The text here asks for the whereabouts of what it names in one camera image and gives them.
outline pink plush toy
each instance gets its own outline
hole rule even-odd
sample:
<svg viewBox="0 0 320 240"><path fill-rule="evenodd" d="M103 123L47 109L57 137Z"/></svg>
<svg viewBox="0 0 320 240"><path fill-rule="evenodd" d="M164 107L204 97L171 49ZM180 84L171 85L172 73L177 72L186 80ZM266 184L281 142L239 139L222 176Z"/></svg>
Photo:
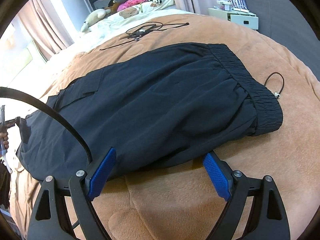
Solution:
<svg viewBox="0 0 320 240"><path fill-rule="evenodd" d="M143 3L143 2L146 2L147 0L127 0L125 3L123 4L120 4L120 6L118 7L118 10L117 12L120 12L124 9L127 9L131 6L134 6L134 5L137 5L139 3Z"/></svg>

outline white nightstand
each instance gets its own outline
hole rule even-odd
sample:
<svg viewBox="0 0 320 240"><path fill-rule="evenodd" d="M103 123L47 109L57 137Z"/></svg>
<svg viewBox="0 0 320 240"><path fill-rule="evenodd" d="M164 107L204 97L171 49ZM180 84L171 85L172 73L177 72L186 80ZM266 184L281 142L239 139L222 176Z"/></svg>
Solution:
<svg viewBox="0 0 320 240"><path fill-rule="evenodd" d="M209 8L208 13L210 16L231 21L253 30L258 30L259 28L259 18L251 12L246 13L246 12L233 11L233 10L225 11L225 10L216 9L216 8Z"/></svg>

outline bed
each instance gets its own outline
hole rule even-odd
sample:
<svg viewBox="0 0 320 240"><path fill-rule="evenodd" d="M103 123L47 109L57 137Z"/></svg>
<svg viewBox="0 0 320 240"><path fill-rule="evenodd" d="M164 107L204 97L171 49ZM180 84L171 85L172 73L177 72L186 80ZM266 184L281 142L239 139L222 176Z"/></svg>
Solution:
<svg viewBox="0 0 320 240"><path fill-rule="evenodd" d="M284 113L282 127L270 134L228 142L215 152L231 168L239 169L249 177L262 178L269 174L275 179L288 215L291 238L297 239L320 205L320 185L316 179L320 171L320 111L317 111L320 110L320 83L286 47L256 31L214 17L167 11L170 15L156 15L164 13L164 10L157 11L141 21L152 19L164 24L189 22L190 25L151 33L139 42L106 51L100 49L123 40L121 27L119 33L114 32L119 35L113 38L102 35L99 27L86 34L84 44L71 47L69 52L66 52L68 49L62 51L70 60L68 66L45 89L41 100L46 101L48 96L56 95L72 80L92 70L182 42L226 44L260 83L264 83L272 72L280 72L285 78L279 99ZM139 24L136 21L123 28ZM92 37L99 38L93 42ZM267 87L275 92L281 85L281 79L271 78ZM14 154L11 156L10 165L14 172L10 212L19 229L26 234L40 185L14 158ZM72 202L68 197L66 201L73 223L76 216ZM235 239L242 234L250 211L249 204L247 201ZM133 172L114 179L106 183L100 197L93 201L100 220L116 240L127 239L128 236L150 240L205 239L224 205L200 159L168 169ZM79 239L84 239L80 227L75 232Z"/></svg>

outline stuffed toy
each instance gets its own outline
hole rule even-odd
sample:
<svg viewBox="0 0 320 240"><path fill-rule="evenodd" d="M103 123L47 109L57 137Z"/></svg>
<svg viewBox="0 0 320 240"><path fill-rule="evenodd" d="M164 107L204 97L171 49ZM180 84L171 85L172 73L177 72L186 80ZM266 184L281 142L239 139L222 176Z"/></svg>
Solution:
<svg viewBox="0 0 320 240"><path fill-rule="evenodd" d="M115 0L110 0L108 7L112 7L114 3L115 3Z"/></svg>
<svg viewBox="0 0 320 240"><path fill-rule="evenodd" d="M118 12L124 10L124 9L127 9L131 6L134 6L134 5L137 5L139 3L144 3L146 2L147 0L127 0L125 3L121 4L118 8Z"/></svg>
<svg viewBox="0 0 320 240"><path fill-rule="evenodd" d="M119 15L124 19L128 19L132 16L139 14L139 11L135 7L129 7L119 12Z"/></svg>
<svg viewBox="0 0 320 240"><path fill-rule="evenodd" d="M98 21L105 18L106 15L108 15L111 12L110 9L98 9L93 11L88 15L88 17L85 19L84 24L81 27L81 32L86 32L88 28L94 24L96 24Z"/></svg>
<svg viewBox="0 0 320 240"><path fill-rule="evenodd" d="M119 5L120 5L120 3L114 2L112 4L112 6L105 7L105 10L111 10L110 15L113 15L113 14L117 13L117 9L118 9Z"/></svg>

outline pillow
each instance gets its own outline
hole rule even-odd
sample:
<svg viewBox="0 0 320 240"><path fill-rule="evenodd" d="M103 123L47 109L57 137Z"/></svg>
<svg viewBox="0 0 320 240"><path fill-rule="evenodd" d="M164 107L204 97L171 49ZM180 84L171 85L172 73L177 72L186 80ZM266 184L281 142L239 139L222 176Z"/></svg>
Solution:
<svg viewBox="0 0 320 240"><path fill-rule="evenodd" d="M151 1L144 2L142 4L131 6L123 11L120 11L114 15L111 15L108 17L108 20L112 22L118 22L123 19L128 19L140 13L147 13L147 12L162 10L172 5L174 5L174 0L163 0L162 3L160 4L156 4Z"/></svg>
<svg viewBox="0 0 320 240"><path fill-rule="evenodd" d="M125 3L119 5L117 11L120 12L120 11L122 11L124 9L127 9L127 8L131 7L131 6L134 6L134 5L137 5L137 4L140 4L140 3L144 3L146 1L148 1L148 0L127 0Z"/></svg>

